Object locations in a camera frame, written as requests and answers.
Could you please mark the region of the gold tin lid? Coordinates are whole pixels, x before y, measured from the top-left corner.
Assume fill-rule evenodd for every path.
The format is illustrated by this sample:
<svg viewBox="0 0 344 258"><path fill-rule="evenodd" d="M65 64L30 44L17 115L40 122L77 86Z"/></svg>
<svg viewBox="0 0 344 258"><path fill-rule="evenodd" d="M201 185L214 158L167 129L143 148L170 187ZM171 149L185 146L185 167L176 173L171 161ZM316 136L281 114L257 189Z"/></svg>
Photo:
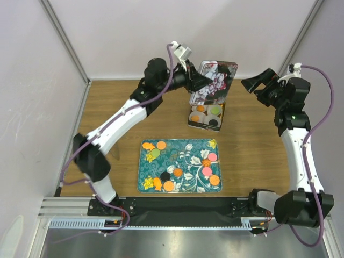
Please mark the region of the gold tin lid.
<svg viewBox="0 0 344 258"><path fill-rule="evenodd" d="M211 82L191 94L191 106L223 104L238 70L238 64L228 61L203 61L198 72Z"/></svg>

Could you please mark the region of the orange round cookie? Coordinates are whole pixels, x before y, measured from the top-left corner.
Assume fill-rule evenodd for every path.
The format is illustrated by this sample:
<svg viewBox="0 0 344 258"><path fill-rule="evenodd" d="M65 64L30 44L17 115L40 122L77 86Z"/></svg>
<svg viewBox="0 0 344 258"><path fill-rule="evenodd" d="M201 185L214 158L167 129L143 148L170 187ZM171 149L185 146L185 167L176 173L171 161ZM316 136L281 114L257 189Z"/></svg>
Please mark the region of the orange round cookie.
<svg viewBox="0 0 344 258"><path fill-rule="evenodd" d="M199 112L204 112L205 108L203 106L197 106L196 110L199 111Z"/></svg>
<svg viewBox="0 0 344 258"><path fill-rule="evenodd" d="M198 116L192 116L191 117L191 121L198 122L199 121L199 117Z"/></svg>

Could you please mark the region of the gold cookie tin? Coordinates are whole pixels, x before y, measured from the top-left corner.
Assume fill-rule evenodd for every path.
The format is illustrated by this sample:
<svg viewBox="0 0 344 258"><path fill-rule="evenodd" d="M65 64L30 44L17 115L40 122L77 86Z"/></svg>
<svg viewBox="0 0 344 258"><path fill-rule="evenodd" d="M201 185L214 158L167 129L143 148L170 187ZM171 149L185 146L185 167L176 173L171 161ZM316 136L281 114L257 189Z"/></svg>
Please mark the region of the gold cookie tin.
<svg viewBox="0 0 344 258"><path fill-rule="evenodd" d="M219 132L225 113L225 103L192 106L188 117L190 127Z"/></svg>

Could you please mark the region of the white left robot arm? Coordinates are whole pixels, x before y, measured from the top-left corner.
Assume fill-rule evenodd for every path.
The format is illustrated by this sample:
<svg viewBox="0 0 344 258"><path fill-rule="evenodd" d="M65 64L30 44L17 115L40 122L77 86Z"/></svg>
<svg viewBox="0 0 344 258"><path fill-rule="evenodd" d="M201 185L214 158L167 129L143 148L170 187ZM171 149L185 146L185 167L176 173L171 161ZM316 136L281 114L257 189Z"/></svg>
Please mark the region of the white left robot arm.
<svg viewBox="0 0 344 258"><path fill-rule="evenodd" d="M101 199L101 211L113 215L118 209L118 194L111 184L111 165L106 159L109 150L133 126L159 107L165 92L185 88L193 93L210 82L190 61L184 66L179 63L168 68L164 59L154 58L148 62L143 78L118 112L87 135L78 133L74 136L73 161Z"/></svg>

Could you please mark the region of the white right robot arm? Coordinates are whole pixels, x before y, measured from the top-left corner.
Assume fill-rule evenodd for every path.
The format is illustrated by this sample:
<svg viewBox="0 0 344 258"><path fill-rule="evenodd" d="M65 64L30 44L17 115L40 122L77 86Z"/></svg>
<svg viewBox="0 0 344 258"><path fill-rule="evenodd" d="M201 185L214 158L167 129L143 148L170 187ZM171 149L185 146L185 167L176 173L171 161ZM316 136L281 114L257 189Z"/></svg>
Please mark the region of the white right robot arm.
<svg viewBox="0 0 344 258"><path fill-rule="evenodd" d="M275 108L274 123L285 147L290 173L290 189L284 195L253 189L248 212L260 216L266 210L279 224L319 227L334 206L334 198L324 192L314 164L310 119L303 110L311 84L300 75L301 66L279 77L268 68L243 79L242 85L263 105Z"/></svg>

